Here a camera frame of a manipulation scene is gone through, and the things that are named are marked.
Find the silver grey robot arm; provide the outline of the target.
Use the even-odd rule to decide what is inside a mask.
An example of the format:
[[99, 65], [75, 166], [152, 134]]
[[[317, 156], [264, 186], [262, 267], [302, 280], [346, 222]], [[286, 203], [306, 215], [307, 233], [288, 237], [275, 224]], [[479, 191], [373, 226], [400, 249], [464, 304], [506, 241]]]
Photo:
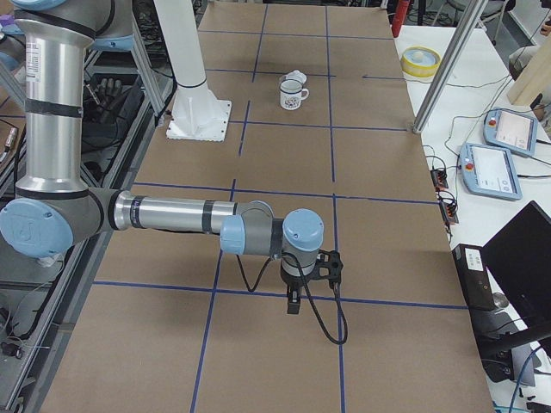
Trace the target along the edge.
[[1, 211], [1, 233], [16, 251], [54, 256], [98, 233], [133, 227], [215, 234], [236, 256], [279, 260], [288, 312], [329, 267], [320, 216], [298, 209], [277, 219], [261, 201], [162, 199], [91, 188], [80, 176], [84, 55], [95, 40], [131, 29], [128, 1], [18, 1], [26, 38], [27, 167]]

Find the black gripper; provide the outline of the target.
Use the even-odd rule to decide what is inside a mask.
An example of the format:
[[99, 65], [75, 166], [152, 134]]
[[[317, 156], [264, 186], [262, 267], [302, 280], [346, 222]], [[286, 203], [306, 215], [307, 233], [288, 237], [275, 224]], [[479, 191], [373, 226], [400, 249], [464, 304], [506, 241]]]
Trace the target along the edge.
[[300, 313], [300, 296], [304, 286], [299, 276], [284, 274], [282, 280], [287, 285], [288, 306], [287, 314], [298, 315]]

